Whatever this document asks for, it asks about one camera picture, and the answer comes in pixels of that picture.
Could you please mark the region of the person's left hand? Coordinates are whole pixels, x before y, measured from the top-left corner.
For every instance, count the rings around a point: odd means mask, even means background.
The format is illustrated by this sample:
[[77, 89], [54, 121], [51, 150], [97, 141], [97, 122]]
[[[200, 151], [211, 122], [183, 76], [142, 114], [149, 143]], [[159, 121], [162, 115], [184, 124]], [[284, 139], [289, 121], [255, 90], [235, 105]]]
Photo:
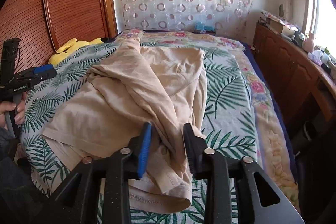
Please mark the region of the person's left hand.
[[21, 125], [24, 122], [24, 120], [25, 120], [26, 98], [27, 98], [27, 94], [26, 94], [26, 92], [24, 92], [22, 94], [22, 99], [17, 106], [15, 106], [14, 103], [9, 102], [9, 101], [1, 102], [0, 127], [7, 129], [5, 113], [6, 112], [11, 112], [15, 109], [17, 110], [17, 115], [15, 116], [15, 124]]

